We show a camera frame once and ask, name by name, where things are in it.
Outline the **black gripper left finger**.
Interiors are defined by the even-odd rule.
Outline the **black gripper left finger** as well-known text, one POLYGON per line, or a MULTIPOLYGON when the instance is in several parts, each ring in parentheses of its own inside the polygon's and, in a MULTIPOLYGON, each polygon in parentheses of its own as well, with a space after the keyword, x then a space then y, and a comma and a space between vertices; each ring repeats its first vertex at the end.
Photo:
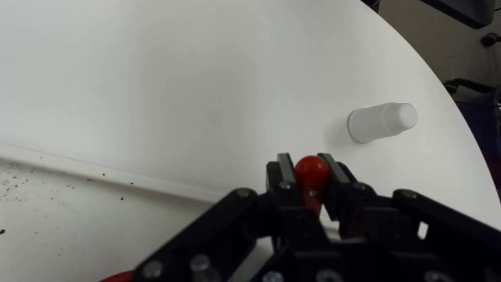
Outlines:
POLYGON ((273 234, 274 196, 296 198, 298 178, 288 154, 266 165, 266 192, 235 189, 166 245, 144 259, 132 282, 224 282, 273 234))

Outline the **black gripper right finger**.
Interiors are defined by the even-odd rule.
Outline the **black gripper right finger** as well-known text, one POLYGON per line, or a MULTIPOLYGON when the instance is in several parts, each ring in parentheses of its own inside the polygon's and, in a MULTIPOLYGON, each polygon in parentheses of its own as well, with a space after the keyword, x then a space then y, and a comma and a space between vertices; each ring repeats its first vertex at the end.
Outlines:
POLYGON ((414 190, 381 196, 332 156, 321 160, 345 282, 501 282, 500 231, 414 190))

